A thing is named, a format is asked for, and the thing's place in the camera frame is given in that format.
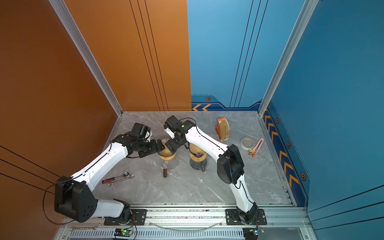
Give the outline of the grey ribbed glass pitcher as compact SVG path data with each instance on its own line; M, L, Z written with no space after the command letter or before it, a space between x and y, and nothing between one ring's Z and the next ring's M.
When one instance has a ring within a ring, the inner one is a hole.
M193 159L190 159L190 166L194 169L194 170L200 170L202 172L205 172L206 169L207 169L207 163L208 161L205 159L201 162L197 162L197 161L194 161Z

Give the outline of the orange coffee filter box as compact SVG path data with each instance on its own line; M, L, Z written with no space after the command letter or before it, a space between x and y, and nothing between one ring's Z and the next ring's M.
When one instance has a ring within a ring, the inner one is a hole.
M226 118L218 119L216 132L221 142L227 141L230 133L230 126Z

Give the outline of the brown paper coffee filter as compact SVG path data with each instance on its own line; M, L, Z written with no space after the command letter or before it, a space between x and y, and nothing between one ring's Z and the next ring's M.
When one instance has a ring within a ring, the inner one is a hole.
M200 147L198 147L197 145L194 145L192 143L189 143L189 150L190 150L190 154L192 154L192 156L194 156L196 158L202 158L204 155L207 154Z

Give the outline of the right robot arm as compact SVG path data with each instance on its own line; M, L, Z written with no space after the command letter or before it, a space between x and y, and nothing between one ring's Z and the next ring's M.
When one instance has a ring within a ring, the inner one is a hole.
M217 175L228 184L235 196L237 211L241 221L250 225L257 221L259 207L247 188L244 161L236 145L225 145L205 134L192 118L182 122L175 116L165 121L165 132L171 137L167 148L175 153L178 148L189 143L211 156L217 163Z

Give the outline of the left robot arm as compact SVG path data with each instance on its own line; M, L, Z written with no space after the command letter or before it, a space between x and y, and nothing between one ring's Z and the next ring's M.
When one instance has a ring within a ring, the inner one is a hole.
M165 149L161 140L151 138L148 126L135 123L132 130L115 137L107 149L71 177L61 177L55 184L54 210L79 223L92 218L110 218L123 224L131 219L130 204L122 200L98 200L93 190L121 160L137 153L137 158Z

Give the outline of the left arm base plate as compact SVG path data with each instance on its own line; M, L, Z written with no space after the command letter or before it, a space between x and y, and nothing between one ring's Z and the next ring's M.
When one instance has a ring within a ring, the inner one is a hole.
M105 218L105 226L131 226L132 224L136 226L143 226L147 218L146 209L133 209L130 210L130 215L127 220L122 218Z

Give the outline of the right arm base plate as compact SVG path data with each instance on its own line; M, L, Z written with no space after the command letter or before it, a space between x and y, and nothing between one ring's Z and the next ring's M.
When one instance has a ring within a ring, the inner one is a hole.
M254 220L248 224L246 224L246 222L241 220L237 209L226 209L225 215L226 215L226 223L228 226L234 226L234 225L266 226L268 224L267 217L263 209L258 209L257 214L254 217Z

